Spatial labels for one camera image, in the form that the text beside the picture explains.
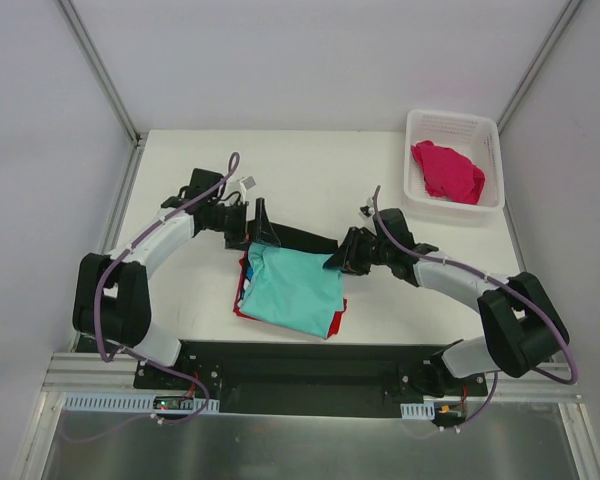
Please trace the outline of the white plastic basket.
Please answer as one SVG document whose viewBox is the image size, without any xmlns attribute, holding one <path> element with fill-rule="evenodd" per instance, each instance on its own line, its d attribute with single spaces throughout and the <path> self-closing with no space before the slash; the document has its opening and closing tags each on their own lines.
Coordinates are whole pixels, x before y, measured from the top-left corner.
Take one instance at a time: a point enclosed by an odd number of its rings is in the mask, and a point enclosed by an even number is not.
<svg viewBox="0 0 600 480">
<path fill-rule="evenodd" d="M 407 115 L 404 194 L 413 212 L 477 220 L 502 211 L 504 178 L 496 123 L 431 109 Z"/>
</svg>

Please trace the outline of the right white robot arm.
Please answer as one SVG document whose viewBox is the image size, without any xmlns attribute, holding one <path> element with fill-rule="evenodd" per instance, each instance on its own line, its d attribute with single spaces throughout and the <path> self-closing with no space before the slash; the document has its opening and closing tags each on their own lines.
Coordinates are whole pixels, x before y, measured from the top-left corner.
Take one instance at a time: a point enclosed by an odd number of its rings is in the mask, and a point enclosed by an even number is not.
<svg viewBox="0 0 600 480">
<path fill-rule="evenodd" d="M 564 385 L 577 382 L 569 333 L 535 275 L 483 272 L 417 242 L 400 210 L 363 211 L 372 216 L 372 228 L 349 228 L 330 250 L 324 268 L 364 276 L 374 266 L 385 266 L 395 278 L 441 293 L 480 318 L 481 336 L 443 347 L 409 373 L 413 389 L 442 397 L 456 392 L 466 379 L 499 372 L 513 378 L 535 372 Z"/>
</svg>

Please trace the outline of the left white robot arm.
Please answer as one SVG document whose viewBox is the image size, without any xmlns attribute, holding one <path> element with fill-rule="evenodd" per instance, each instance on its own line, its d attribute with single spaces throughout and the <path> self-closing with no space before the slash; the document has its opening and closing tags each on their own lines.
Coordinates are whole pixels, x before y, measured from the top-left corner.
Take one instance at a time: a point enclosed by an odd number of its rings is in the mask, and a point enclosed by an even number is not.
<svg viewBox="0 0 600 480">
<path fill-rule="evenodd" d="M 180 357 L 182 341 L 152 322 L 149 280 L 171 254 L 205 230 L 221 233 L 228 249 L 246 250 L 256 241 L 278 246 L 262 197 L 255 201 L 255 217 L 247 218 L 246 192 L 253 184 L 250 177 L 231 182 L 227 175 L 196 168 L 135 238 L 81 260 L 72 323 L 96 340 L 104 360 L 111 359 L 107 346 L 115 345 L 158 363 L 156 375 L 168 388 L 189 382 L 192 367 Z"/>
</svg>

